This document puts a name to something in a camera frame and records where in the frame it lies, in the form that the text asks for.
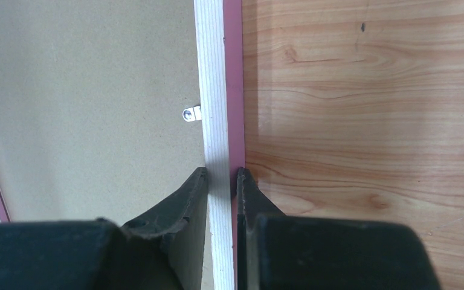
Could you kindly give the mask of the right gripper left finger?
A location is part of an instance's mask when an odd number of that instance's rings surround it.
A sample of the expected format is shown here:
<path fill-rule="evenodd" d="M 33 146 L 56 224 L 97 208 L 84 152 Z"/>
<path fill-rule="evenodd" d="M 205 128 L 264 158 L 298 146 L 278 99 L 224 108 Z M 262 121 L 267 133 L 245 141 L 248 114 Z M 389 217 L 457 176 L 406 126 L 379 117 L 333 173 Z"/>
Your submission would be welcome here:
<path fill-rule="evenodd" d="M 207 169 L 119 226 L 107 219 L 0 224 L 0 289 L 200 289 Z"/>

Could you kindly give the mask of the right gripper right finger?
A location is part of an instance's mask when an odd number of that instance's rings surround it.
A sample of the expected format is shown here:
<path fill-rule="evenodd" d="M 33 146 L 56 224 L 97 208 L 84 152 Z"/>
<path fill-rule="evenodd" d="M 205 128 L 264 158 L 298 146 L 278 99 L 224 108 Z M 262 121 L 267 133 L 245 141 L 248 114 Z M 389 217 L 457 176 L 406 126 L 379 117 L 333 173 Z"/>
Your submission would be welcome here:
<path fill-rule="evenodd" d="M 440 289 L 416 233 L 388 222 L 284 214 L 237 173 L 239 289 Z"/>

